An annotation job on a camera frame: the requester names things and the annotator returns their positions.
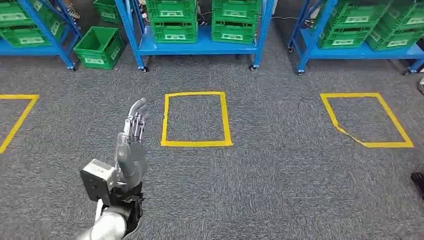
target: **empty green crate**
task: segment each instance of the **empty green crate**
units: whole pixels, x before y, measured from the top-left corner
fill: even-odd
[[[212,19],[255,24],[261,7],[260,0],[213,0]]]
[[[412,46],[423,34],[424,29],[395,30],[379,23],[369,34],[366,42],[374,51],[400,49]]]
[[[118,28],[92,26],[73,48],[86,68],[111,70],[124,50]]]
[[[95,0],[94,6],[103,22],[122,23],[115,0]]]
[[[406,30],[424,28],[424,1],[394,3],[382,17],[391,29]]]
[[[156,43],[196,43],[198,23],[193,22],[150,22]]]
[[[333,28],[325,29],[318,39],[321,49],[357,48],[367,39],[372,28]]]
[[[49,10],[41,2],[30,0],[35,11],[43,18]],[[0,0],[0,27],[33,25],[34,22],[17,0]]]
[[[154,22],[196,21],[196,0],[146,0],[147,13]]]
[[[64,22],[56,15],[49,13],[41,19],[57,41],[64,32]],[[0,28],[0,36],[14,48],[50,46],[50,42],[36,25],[9,26]]]
[[[213,21],[212,40],[216,42],[253,44],[256,24],[246,22]]]

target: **gray carpet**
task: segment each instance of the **gray carpet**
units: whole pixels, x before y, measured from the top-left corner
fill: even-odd
[[[286,2],[278,15],[297,12]],[[95,17],[91,2],[76,6]],[[0,236],[70,239],[91,226],[96,204],[79,170],[92,158],[112,160],[128,108],[145,97],[145,214],[133,239],[423,239],[424,201],[409,179],[424,169],[421,76],[402,76],[385,60],[315,60],[299,77],[296,54],[285,50],[292,24],[273,21],[255,72],[247,56],[229,55],[152,57],[142,73],[128,47],[110,71],[0,57],[2,93],[40,95],[0,155]],[[160,146],[164,95],[189,91],[226,93],[233,146]],[[338,132],[319,96],[338,92],[380,93],[415,148],[365,148]],[[352,134],[399,140],[372,99],[330,103]],[[25,104],[0,101],[2,140]],[[223,137],[214,97],[171,99],[169,120],[169,140]]]

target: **robotic hand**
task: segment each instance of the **robotic hand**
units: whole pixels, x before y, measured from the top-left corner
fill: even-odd
[[[115,166],[93,159],[81,171],[90,200],[97,202],[94,226],[79,240],[120,240],[137,230],[143,215],[142,176],[147,164],[142,145],[146,99],[136,101],[116,140]]]

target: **blue shelf leg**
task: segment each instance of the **blue shelf leg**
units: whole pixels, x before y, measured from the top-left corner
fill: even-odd
[[[308,11],[308,7],[309,7],[310,3],[311,3],[311,0],[304,0],[303,1],[303,5],[302,5],[302,8],[300,10],[300,14],[297,17],[296,24],[294,25],[293,31],[291,32],[291,35],[290,35],[290,38],[289,38],[289,41],[288,41],[288,44],[287,44],[288,49],[291,49],[291,48],[294,47],[293,41],[297,38],[299,30],[300,30],[302,24],[304,23],[303,19],[305,18],[305,15]]]
[[[320,9],[320,11],[323,11],[322,17],[318,20],[318,24],[316,25],[315,31],[313,31],[311,41],[305,42],[306,50],[304,51],[299,64],[297,65],[297,73],[304,73],[305,72],[305,65],[308,63],[311,51],[314,48],[317,48],[317,41],[318,37],[320,36],[320,33],[324,30],[324,27],[329,20],[331,11],[333,10],[334,6],[337,4],[337,0],[328,0],[327,4],[325,5],[324,9]]]
[[[46,28],[44,23],[39,18],[39,15],[37,14],[36,10],[33,8],[31,4],[27,0],[18,0],[20,5],[23,7],[23,9],[28,13],[28,16],[34,21],[34,23],[37,25],[37,27],[41,30],[41,32],[44,34],[44,36],[47,38],[48,42],[51,43],[51,45],[55,48],[57,55],[62,59],[62,61],[66,64],[66,67],[68,69],[73,70],[75,68],[75,63],[72,62],[69,55],[66,53],[66,51],[62,48],[62,44],[60,42],[57,42],[55,39],[55,36],[53,36],[50,29]]]
[[[139,46],[136,41],[136,35],[134,33],[134,24],[132,15],[128,15],[128,12],[131,12],[131,9],[127,9],[130,6],[129,0],[125,0],[125,5],[122,0],[115,0],[116,7],[118,8],[119,15],[122,19],[122,25],[125,28],[126,35],[128,37],[129,45],[131,46],[132,53],[134,54],[135,62],[138,65],[138,69],[145,69],[145,65],[142,60],[142,56],[139,54]]]
[[[424,65],[424,59],[418,59],[411,66],[409,66],[408,70],[411,73],[416,73],[417,72],[417,69],[419,67],[421,67],[422,65]]]
[[[262,50],[264,48],[265,39],[267,38],[267,31],[268,31],[268,27],[270,26],[271,15],[273,12],[273,7],[274,7],[274,0],[264,0],[262,1],[262,5],[264,5],[264,3],[266,4],[264,8],[262,9],[263,14],[260,21],[259,40],[257,41],[257,44],[256,44],[256,53],[254,54],[254,59],[253,59],[254,68],[258,68],[259,62],[261,61]]]

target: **stacked green crate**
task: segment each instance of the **stacked green crate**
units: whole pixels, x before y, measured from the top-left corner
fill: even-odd
[[[157,43],[196,43],[196,0],[147,0],[150,27]]]
[[[51,13],[38,0],[31,0],[41,21],[60,40],[64,24],[59,16]],[[0,2],[0,36],[15,48],[50,46],[41,29],[34,24],[17,0]]]
[[[339,0],[319,36],[318,46],[321,49],[361,46],[390,4],[391,0]]]
[[[212,40],[252,44],[260,7],[260,0],[212,0]]]
[[[424,0],[394,3],[366,39],[374,51],[410,47],[424,34]]]

